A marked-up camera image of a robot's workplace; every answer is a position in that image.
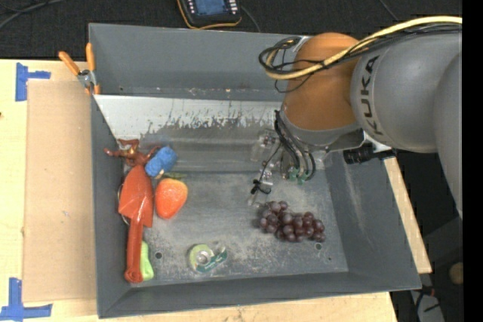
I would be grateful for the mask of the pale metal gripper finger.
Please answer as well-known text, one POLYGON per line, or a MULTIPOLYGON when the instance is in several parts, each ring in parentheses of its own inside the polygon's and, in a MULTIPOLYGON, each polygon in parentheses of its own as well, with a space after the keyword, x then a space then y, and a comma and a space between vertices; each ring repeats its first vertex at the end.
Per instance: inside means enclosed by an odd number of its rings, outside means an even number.
POLYGON ((274 130, 259 132, 255 144, 251 147, 252 161, 266 161, 278 145, 278 134, 274 130))
POLYGON ((257 178, 252 180, 252 187, 247 199, 247 204, 253 206, 257 199, 271 193, 273 187, 272 174, 263 168, 257 178))

